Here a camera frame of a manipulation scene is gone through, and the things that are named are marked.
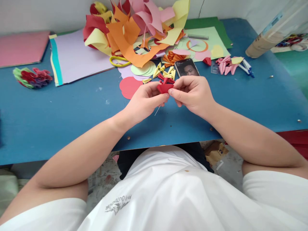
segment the wall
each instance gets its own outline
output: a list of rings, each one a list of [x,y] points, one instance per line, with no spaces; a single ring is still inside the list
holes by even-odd
[[[80,29],[94,0],[0,0],[0,35],[37,30]],[[245,18],[259,33],[289,0],[191,0],[188,18]],[[101,0],[109,9],[109,0]],[[157,6],[173,0],[154,0]]]

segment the blue table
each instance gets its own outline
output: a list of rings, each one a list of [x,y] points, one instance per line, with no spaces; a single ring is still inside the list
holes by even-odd
[[[256,32],[243,19],[228,19],[223,23],[234,42],[230,53],[245,56]],[[255,79],[240,69],[234,76],[224,76],[211,74],[210,67],[202,62],[196,65],[200,74],[207,77],[218,103],[275,132],[307,129],[308,101],[281,62],[271,52],[258,59],[247,58],[247,61],[253,67]],[[27,67],[51,71],[50,45],[42,63]],[[119,89],[121,78],[117,69],[61,87],[55,87],[52,82],[38,90],[17,83],[13,69],[0,69],[0,165],[49,159],[129,102]],[[156,116],[152,114],[129,130],[113,150],[221,138],[215,130],[210,131],[210,127],[185,107],[178,108],[170,99]]]

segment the needle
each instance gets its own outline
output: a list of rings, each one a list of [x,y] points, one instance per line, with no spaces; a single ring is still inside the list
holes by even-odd
[[[161,106],[161,105],[160,105],[160,106]],[[160,106],[159,106],[159,108],[160,108]],[[157,109],[156,113],[158,112],[159,108]],[[154,116],[156,116],[156,113],[155,113],[155,115],[154,115]]]

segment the scissors handle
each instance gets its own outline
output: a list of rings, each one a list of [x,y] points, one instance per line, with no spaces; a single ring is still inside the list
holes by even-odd
[[[127,63],[125,64],[115,64],[112,62],[112,60],[123,60],[123,61],[127,61]],[[131,64],[131,62],[129,62],[126,58],[123,58],[123,57],[118,57],[118,56],[111,56],[110,59],[109,59],[110,63],[113,65],[113,66],[116,66],[116,67],[125,67],[125,66],[128,66]]]

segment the phone screen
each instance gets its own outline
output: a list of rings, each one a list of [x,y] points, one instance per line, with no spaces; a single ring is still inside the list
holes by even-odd
[[[200,76],[197,67],[192,59],[184,59],[175,62],[177,74],[181,77],[184,75]]]

